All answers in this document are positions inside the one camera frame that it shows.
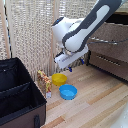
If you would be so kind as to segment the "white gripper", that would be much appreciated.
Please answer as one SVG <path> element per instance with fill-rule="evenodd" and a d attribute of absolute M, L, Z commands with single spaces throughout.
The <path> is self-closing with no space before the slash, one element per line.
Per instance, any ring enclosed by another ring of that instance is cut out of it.
<path fill-rule="evenodd" d="M 88 52 L 88 46 L 85 46 L 81 52 L 71 53 L 71 54 L 67 54 L 65 50 L 62 50 L 59 54 L 56 55 L 54 61 L 58 64 L 60 69 L 63 69 L 87 52 Z"/>

